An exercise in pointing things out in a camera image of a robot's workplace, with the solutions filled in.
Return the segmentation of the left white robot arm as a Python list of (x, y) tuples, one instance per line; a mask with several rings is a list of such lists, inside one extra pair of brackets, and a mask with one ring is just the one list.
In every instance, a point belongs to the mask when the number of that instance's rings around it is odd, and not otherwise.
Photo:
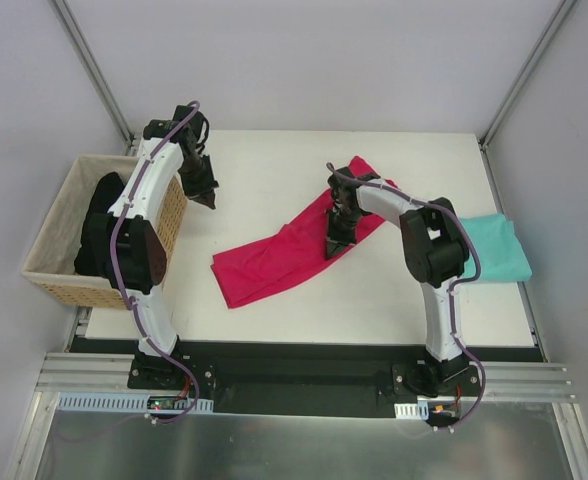
[(169, 120), (151, 120), (124, 190), (105, 213), (92, 214), (88, 222), (98, 273), (132, 313), (139, 351), (158, 357), (150, 375), (165, 389), (183, 382), (186, 367), (170, 355), (178, 334), (161, 289), (169, 260), (156, 222), (173, 180), (180, 181), (185, 199), (215, 208), (219, 183), (206, 153), (208, 138), (209, 121), (197, 100), (177, 106)]

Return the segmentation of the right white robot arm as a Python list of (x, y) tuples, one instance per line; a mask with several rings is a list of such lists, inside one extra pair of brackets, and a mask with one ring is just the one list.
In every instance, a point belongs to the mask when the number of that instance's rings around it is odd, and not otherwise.
[(427, 358), (435, 362), (424, 369), (424, 382), (431, 392), (447, 394), (460, 381), (452, 362), (464, 358), (454, 289), (462, 282), (465, 263), (477, 257), (469, 235), (444, 197), (419, 200), (374, 174), (356, 177), (347, 167), (328, 167), (332, 207), (325, 258), (358, 242), (356, 228), (366, 216), (376, 215), (400, 230), (406, 267), (423, 294)]

